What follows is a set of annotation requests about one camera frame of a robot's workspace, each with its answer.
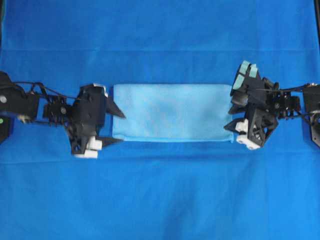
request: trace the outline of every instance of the light blue towel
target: light blue towel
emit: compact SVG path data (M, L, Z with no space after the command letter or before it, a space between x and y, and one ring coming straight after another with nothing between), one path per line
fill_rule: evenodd
M233 141L231 86L118 84L114 101L126 119L113 118L112 136L140 142Z

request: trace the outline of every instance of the wire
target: wire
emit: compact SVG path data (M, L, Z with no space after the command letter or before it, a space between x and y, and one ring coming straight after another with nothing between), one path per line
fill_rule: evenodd
M57 94L57 95L59 95L59 96L61 96L61 97L65 97L65 98L68 98L68 99L81 100L80 98L77 98L77 97L66 96L66 95L64 95L64 94L61 94L61 93L59 93L59 92L57 92L57 91L55 91L55 90L53 90L53 89L51 89L51 88L48 88L48 87L42 85L42 83L39 83L39 82L14 81L14 82L12 82L12 83L14 83L14 84L31 84L31 85L32 85L32 89L34 88L35 85L37 85L37 86L39 86L41 89L46 89L46 90L48 90L48 91L50 91L50 92L52 92L52 93L55 93L55 94Z
M68 121L63 121L63 123L60 122L51 122L51 121L40 121L40 120L33 120L33 124L40 124L40 125L49 125L49 126L66 126L65 124L69 123Z
M263 89L263 88L248 88L249 91L262 91L262 92L273 92L273 93L282 93L282 92L290 92L290 93L304 93L304 94L314 94L320 95L320 92L310 92L310 91L303 91L300 86L287 88L287 89Z

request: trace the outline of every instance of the white plastic part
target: white plastic part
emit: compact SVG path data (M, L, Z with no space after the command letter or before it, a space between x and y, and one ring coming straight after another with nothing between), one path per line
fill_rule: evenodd
M258 144L255 144L253 141L248 139L247 134L242 134L242 135L237 136L236 141L239 144L245 144L249 150L256 150L256 149L260 148L260 146Z
M83 159L97 159L99 150L102 150L102 141L96 140L96 136L92 136L86 145L84 154L75 154L74 156Z
M87 149L84 151L84 154L75 154L74 156L77 158L83 158L83 159L97 159L98 151Z
M92 136L88 144L86 145L86 149L90 150L101 150L102 149L102 141L101 140L96 140L95 136Z
M103 89L104 89L104 95L105 95L106 97L108 97L108 93L107 93L106 86L104 86L104 85L102 85L102 84L99 84L99 83L94 83L93 86L94 86L94 87L101 87L101 88L103 88Z
M235 125L235 130L239 133L245 132L245 134L240 134L239 136L237 136L236 141L239 144L245 144L249 150L259 149L260 146L258 144L248 139L248 124L248 119L244 119L244 121L237 122L237 124Z

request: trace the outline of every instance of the metal bolt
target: metal bolt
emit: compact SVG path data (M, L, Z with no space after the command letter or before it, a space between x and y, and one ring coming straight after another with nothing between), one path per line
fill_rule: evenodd
M66 114L66 113L67 113L67 109L66 109L64 106L62 106L62 107L60 108L60 112L61 112L62 114Z
M7 102L6 96L1 95L1 96L0 96L0 102L3 103L3 104L5 104L5 103Z

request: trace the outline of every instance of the robotic arm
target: robotic arm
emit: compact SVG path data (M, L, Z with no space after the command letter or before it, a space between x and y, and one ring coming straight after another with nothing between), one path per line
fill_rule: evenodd
M300 98L292 92L303 93L305 113L301 113ZM280 119L302 118L310 126L312 141L320 147L320 85L279 89L279 84L261 78L255 64L243 61L235 75L230 93L229 114L244 113L224 126L238 134L236 141L248 149L262 148Z
M18 84L31 84L31 89L25 92ZM47 121L37 120L40 98L47 101L43 110L43 118ZM67 104L67 98L74 99L73 105ZM77 97L69 97L40 82L12 82L5 72L0 72L0 144L9 137L14 118L18 118L24 124L63 126L73 155L97 158L98 150L122 141L99 136L106 113L125 118L102 85L83 86Z

